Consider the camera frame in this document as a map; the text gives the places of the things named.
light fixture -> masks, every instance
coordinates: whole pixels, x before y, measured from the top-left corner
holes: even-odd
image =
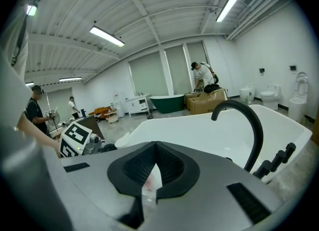
[[[106,31],[104,31],[96,26],[93,26],[92,29],[90,30],[90,32],[94,35],[97,35],[97,36],[103,38],[103,39],[106,39],[109,42],[112,42],[115,45],[118,45],[119,47],[122,47],[125,45],[123,41],[120,41],[119,39],[115,38],[113,35],[110,35]]]
[[[26,9],[26,14],[30,16],[34,16],[36,13],[37,4],[28,4]]]
[[[225,6],[221,10],[219,16],[216,19],[216,22],[222,22],[224,18],[227,16],[228,12],[231,10],[231,8],[234,6],[237,0],[227,0]]]
[[[71,80],[81,80],[81,77],[66,77],[66,78],[60,78],[59,82],[63,81],[71,81]]]

white toilet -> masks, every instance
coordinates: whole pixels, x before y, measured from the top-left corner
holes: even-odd
[[[244,88],[239,90],[239,96],[241,102],[246,102],[246,98],[248,98],[248,102],[252,102],[255,98],[256,90],[254,84],[248,84]]]
[[[305,114],[308,97],[308,76],[300,72],[296,78],[295,96],[290,99],[288,116],[300,123]]]
[[[277,110],[278,101],[281,98],[281,87],[276,84],[269,85],[267,91],[260,93],[260,98],[263,101],[263,106]]]

white ceiling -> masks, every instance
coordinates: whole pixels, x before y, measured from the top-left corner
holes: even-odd
[[[239,0],[226,19],[216,23],[226,1],[40,0],[36,15],[28,18],[25,81],[54,85],[59,78],[70,76],[87,81],[115,60],[147,46],[192,35],[229,34],[246,5]],[[94,21],[121,38],[125,46],[118,47],[89,33]]]

bathtub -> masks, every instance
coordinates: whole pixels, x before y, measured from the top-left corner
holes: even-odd
[[[152,96],[150,97],[155,108],[163,114],[181,111],[184,109],[184,95]]]
[[[293,142],[297,147],[287,164],[281,164],[276,172],[262,179],[268,182],[299,154],[312,132],[264,106],[250,107],[259,117],[264,130],[263,148],[251,173],[257,170],[264,160],[272,161],[279,150],[285,151],[288,143]],[[209,113],[145,121],[130,135],[129,146],[147,141],[165,141],[228,157],[244,168],[254,138],[252,128],[244,115],[230,109],[222,111],[217,121],[212,121]]]

black faucet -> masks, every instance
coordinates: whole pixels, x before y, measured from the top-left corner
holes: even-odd
[[[234,100],[227,100],[227,101],[223,101],[219,103],[215,107],[213,114],[211,115],[211,120],[216,121],[219,115],[219,112],[222,111],[224,108],[233,108],[243,113],[244,116],[248,119],[251,127],[253,128],[254,145],[249,155],[248,161],[244,167],[246,171],[250,172],[257,161],[261,148],[263,147],[263,142],[264,142],[263,127],[260,123],[258,116],[250,107]]]

